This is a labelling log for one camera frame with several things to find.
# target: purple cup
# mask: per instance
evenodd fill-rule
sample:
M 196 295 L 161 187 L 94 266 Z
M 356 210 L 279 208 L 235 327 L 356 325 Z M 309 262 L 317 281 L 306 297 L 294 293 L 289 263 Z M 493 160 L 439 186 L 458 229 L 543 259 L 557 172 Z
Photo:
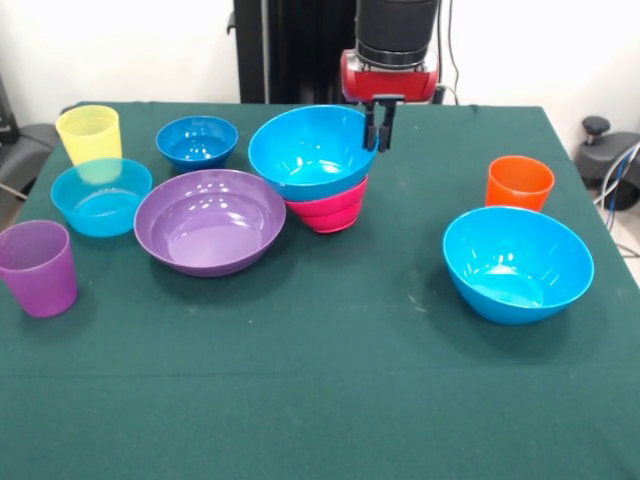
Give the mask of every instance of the purple cup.
M 0 277 L 29 315 L 64 312 L 78 296 L 69 232 L 56 222 L 32 220 L 0 233 Z

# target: plastic bowl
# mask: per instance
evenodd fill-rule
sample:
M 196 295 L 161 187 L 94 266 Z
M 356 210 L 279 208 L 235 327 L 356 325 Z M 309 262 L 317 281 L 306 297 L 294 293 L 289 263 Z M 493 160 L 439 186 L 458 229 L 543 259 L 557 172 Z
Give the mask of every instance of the plastic bowl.
M 51 200 L 74 230 L 91 237 L 130 231 L 153 178 L 141 163 L 126 158 L 91 160 L 63 172 Z
M 180 171 L 224 168 L 238 143 L 238 130 L 217 117 L 184 117 L 158 132 L 158 150 Z
M 140 204 L 135 233 L 159 261 L 196 277 L 254 263 L 284 225 L 284 201 L 261 178 L 235 170 L 185 173 Z
M 333 197 L 312 202 L 289 202 L 287 206 L 300 220 L 318 233 L 334 233 L 349 228 L 356 220 L 367 191 L 368 177 L 358 185 Z
M 265 123 L 249 143 L 249 161 L 286 200 L 332 197 L 358 185 L 377 151 L 362 148 L 365 118 L 357 110 L 313 105 Z
M 442 244 L 462 297 L 496 323 L 543 320 L 580 298 L 593 280 L 593 259 L 580 237 L 531 210 L 472 210 L 449 225 Z

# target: blue bowl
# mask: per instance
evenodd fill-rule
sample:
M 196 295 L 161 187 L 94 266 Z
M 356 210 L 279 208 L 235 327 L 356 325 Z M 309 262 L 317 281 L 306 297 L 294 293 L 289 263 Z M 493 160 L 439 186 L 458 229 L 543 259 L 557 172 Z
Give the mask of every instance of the blue bowl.
M 224 168 L 238 143 L 238 130 L 217 117 L 184 117 L 156 136 L 158 150 L 180 171 Z
M 249 161 L 286 200 L 331 197 L 358 185 L 377 151 L 362 148 L 364 115 L 336 105 L 285 112 L 265 123 L 249 144 Z
M 462 297 L 487 320 L 505 325 L 558 313 L 593 280 L 593 259 L 580 237 L 531 210 L 472 210 L 449 225 L 442 248 Z
M 149 170 L 133 160 L 91 160 L 63 172 L 53 182 L 51 200 L 74 230 L 113 237 L 133 229 L 152 183 Z

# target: knob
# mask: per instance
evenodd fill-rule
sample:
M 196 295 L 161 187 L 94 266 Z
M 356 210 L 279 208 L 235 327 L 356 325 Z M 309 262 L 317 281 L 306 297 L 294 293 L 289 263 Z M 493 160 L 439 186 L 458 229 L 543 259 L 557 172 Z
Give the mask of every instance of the knob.
M 589 138 L 587 144 L 591 145 L 596 137 L 599 137 L 603 133 L 607 132 L 611 128 L 609 120 L 603 117 L 591 116 L 582 121 L 582 126 L 587 131 Z

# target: orange cup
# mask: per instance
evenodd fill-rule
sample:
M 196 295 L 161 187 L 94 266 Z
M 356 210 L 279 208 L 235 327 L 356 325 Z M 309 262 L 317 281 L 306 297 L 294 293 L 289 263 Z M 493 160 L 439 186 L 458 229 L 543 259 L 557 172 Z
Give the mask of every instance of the orange cup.
M 518 155 L 496 158 L 489 165 L 486 204 L 539 212 L 554 183 L 551 169 L 538 160 Z

